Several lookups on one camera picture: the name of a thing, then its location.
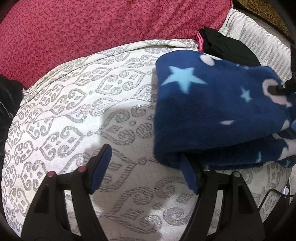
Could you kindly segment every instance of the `pink fabric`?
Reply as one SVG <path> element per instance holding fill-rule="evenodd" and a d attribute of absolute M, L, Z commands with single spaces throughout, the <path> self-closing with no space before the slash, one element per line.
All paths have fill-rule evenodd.
<path fill-rule="evenodd" d="M 20 0 L 0 24 L 0 74 L 26 88 L 61 63 L 147 39 L 219 29 L 229 0 Z"/>
<path fill-rule="evenodd" d="M 203 39 L 203 37 L 200 35 L 199 32 L 196 35 L 196 39 L 198 41 L 198 51 L 203 52 L 203 43 L 205 40 Z"/>

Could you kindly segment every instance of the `gray scroll pattern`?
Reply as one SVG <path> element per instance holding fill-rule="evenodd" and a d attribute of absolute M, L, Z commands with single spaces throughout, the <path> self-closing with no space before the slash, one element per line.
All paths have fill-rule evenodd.
<path fill-rule="evenodd" d="M 25 92 L 5 145 L 1 184 L 5 215 L 17 234 L 48 171 L 71 172 L 109 143 L 111 162 L 91 196 L 109 240 L 180 238 L 197 196 L 178 170 L 153 157 L 155 62 L 179 49 L 197 51 L 197 44 L 179 39 L 119 46 L 62 64 Z M 282 191 L 290 174 L 275 163 L 239 171 L 257 205 L 268 189 Z M 71 229 L 79 234 L 71 193 L 65 198 Z M 221 198 L 210 232 L 218 224 Z M 262 219 L 277 199 L 268 198 L 260 211 Z"/>

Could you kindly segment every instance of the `star-patterned fleece blanket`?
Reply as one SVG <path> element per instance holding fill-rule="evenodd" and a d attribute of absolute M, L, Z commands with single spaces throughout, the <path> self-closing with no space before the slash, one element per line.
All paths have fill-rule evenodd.
<path fill-rule="evenodd" d="M 281 83 L 267 66 L 247 67 L 192 50 L 164 54 L 156 62 L 156 159 L 179 168 L 195 153 L 215 169 L 295 164 L 296 95 L 273 96 Z"/>

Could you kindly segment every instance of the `brown carpet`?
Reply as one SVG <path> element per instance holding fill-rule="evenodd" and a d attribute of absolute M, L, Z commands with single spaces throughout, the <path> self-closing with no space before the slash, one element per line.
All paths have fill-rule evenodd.
<path fill-rule="evenodd" d="M 291 38 L 289 30 L 273 6 L 267 0 L 234 0 L 234 6 L 239 3 L 251 13 L 258 15 L 265 21 L 278 27 L 284 34 Z"/>

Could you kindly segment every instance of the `black wire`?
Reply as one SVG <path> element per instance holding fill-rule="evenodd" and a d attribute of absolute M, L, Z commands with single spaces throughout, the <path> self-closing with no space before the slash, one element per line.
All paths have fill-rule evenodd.
<path fill-rule="evenodd" d="M 285 194 L 279 192 L 278 190 L 276 190 L 276 189 L 274 189 L 274 188 L 271 188 L 271 189 L 269 189 L 269 190 L 267 191 L 267 193 L 265 194 L 265 196 L 264 196 L 264 198 L 263 198 L 261 204 L 259 205 L 259 208 L 258 208 L 259 211 L 261 210 L 261 208 L 262 208 L 262 206 L 263 206 L 263 204 L 264 204 L 264 202 L 265 202 L 265 200 L 266 200 L 266 198 L 267 198 L 267 196 L 268 196 L 268 194 L 269 194 L 270 192 L 274 192 L 274 193 L 276 193 L 276 194 L 278 194 L 278 195 L 280 195 L 280 196 L 283 196 L 283 197 L 285 197 L 285 198 L 294 197 L 294 195 L 285 195 Z"/>

